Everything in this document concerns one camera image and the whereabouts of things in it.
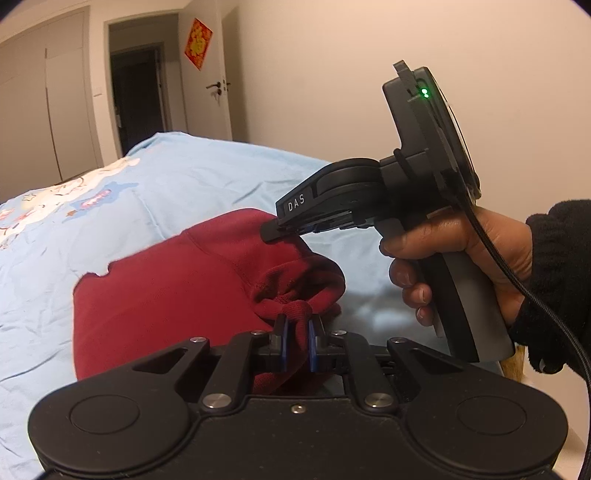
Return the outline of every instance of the black cable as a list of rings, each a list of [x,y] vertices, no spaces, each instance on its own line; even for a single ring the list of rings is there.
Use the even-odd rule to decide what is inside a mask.
[[[513,284],[513,286],[531,303],[533,303],[536,307],[538,307],[542,312],[544,312],[551,320],[554,322],[558,330],[567,341],[569,347],[572,348],[574,352],[581,370],[581,376],[585,380],[585,384],[587,385],[587,396],[589,398],[589,407],[591,409],[591,360],[581,343],[579,342],[578,338],[574,335],[574,333],[570,330],[570,328],[560,319],[558,315],[548,307],[540,298],[538,298],[533,292],[531,292],[519,279],[517,274],[513,271],[513,269],[507,264],[505,259],[496,249],[495,245],[492,243],[492,240],[485,232],[484,228],[478,221],[474,210],[472,209],[472,202],[462,196],[462,201],[460,202],[462,210],[466,214],[472,228],[477,233],[480,241],[484,244],[488,252],[490,253],[493,260],[499,266],[501,271],[505,274],[505,276],[509,279],[509,281]],[[589,419],[589,434],[587,435],[587,448],[585,450],[585,456],[583,460],[583,465],[581,466],[581,471],[579,473],[579,480],[590,480],[591,479],[591,416]]]

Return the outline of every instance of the cartoon print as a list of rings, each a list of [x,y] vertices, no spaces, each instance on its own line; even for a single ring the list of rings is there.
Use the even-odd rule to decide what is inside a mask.
[[[112,181],[105,185],[105,188],[96,195],[93,195],[86,200],[79,200],[72,204],[73,209],[66,213],[66,219],[64,222],[72,218],[85,215],[88,210],[98,205],[112,203],[119,197],[120,192],[128,188],[137,187],[138,185],[138,183],[117,183]]]
[[[77,179],[24,195],[21,199],[21,207],[25,212],[16,218],[13,224],[0,228],[0,246],[5,244],[10,236],[21,233],[27,225],[45,219],[61,205],[70,203],[96,188],[103,179],[138,163],[139,158],[120,158],[105,168],[90,171]]]
[[[4,220],[12,212],[14,212],[14,208],[7,208],[4,210],[0,210],[0,220]]]

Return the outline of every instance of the finger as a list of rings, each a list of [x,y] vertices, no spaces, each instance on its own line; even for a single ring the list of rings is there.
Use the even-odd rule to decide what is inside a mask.
[[[448,213],[384,241],[383,249],[393,257],[416,260],[438,252],[464,250],[472,240],[472,235],[472,228],[462,213]]]
[[[417,272],[406,260],[396,259],[390,265],[390,280],[401,288],[412,287],[417,282]]]
[[[431,288],[424,283],[417,283],[402,291],[404,303],[413,309],[424,307],[431,302]]]
[[[431,307],[421,307],[415,313],[418,322],[424,327],[433,325],[433,309]]]

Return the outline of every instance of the door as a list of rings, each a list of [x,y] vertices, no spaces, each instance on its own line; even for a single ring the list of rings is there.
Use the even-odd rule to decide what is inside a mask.
[[[196,19],[197,25],[202,24],[212,32],[207,43],[207,30],[202,28],[190,44],[193,57],[202,57],[200,69],[185,53]],[[178,13],[178,46],[188,132],[197,137],[231,140],[222,19],[217,0],[193,0]]]
[[[113,99],[124,154],[156,132],[165,131],[155,57],[155,49],[111,56]]]
[[[0,204],[61,182],[45,84],[47,27],[0,47]]]
[[[47,27],[46,86],[51,133],[62,180],[98,167],[87,108],[84,14]]]

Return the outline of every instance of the black mounting plate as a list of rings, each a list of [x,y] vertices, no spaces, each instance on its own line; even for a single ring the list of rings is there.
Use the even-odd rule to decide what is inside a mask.
[[[286,325],[188,340],[48,395],[29,420],[44,478],[558,478],[556,402],[404,338],[371,346],[314,316],[310,362],[345,394],[252,395],[255,374],[283,369]]]

